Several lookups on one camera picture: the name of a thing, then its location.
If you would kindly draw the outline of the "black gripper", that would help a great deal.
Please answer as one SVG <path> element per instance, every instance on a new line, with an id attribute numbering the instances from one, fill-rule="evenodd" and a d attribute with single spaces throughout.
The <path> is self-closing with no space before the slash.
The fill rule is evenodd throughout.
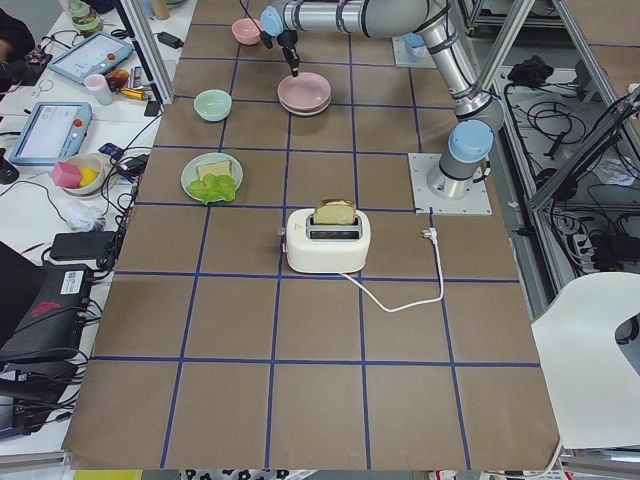
<path id="1" fill-rule="evenodd" d="M 272 49 L 274 43 L 277 43 L 285 53 L 285 60 L 289 66 L 291 76 L 297 77 L 299 75 L 300 58 L 296 51 L 298 34 L 295 30 L 284 30 L 276 36 L 261 30 L 260 40 L 267 49 Z"/>

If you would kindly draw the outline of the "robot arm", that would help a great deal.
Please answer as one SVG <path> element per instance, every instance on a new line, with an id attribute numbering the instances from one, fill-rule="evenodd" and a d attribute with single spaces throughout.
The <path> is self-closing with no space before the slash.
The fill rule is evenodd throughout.
<path id="1" fill-rule="evenodd" d="M 260 14 L 265 35 L 277 40 L 291 73 L 299 73 L 302 31 L 359 33 L 371 39 L 415 34 L 426 47 L 455 103 L 458 125 L 449 134 L 438 164 L 426 175 L 433 194 L 461 199 L 476 182 L 503 126 L 499 101 L 479 79 L 450 18 L 446 1 L 272 1 Z"/>

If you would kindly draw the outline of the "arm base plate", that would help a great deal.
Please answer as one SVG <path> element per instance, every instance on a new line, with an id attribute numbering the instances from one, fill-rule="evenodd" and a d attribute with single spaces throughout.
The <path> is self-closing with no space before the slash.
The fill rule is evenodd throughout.
<path id="1" fill-rule="evenodd" d="M 447 177 L 440 169 L 440 157 L 440 154 L 408 154 L 414 210 L 449 216 L 491 215 L 485 182 L 475 183 L 475 176 L 467 180 Z"/>

